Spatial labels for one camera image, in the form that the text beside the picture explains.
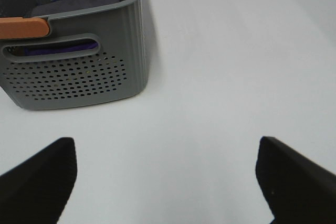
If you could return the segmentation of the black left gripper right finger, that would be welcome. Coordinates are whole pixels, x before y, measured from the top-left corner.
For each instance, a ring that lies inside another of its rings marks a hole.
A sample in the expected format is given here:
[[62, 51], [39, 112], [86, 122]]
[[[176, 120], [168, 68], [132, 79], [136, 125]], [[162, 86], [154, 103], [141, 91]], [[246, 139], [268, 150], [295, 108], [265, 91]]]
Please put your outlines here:
[[335, 223], [335, 174], [270, 136], [255, 173], [273, 223]]

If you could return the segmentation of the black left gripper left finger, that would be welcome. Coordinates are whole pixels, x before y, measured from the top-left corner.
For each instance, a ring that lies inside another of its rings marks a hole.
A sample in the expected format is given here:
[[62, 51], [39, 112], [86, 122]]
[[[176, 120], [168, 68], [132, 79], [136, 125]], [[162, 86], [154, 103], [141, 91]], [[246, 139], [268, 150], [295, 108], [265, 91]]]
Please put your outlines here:
[[74, 139], [62, 137], [1, 175], [1, 223], [57, 223], [77, 179]]

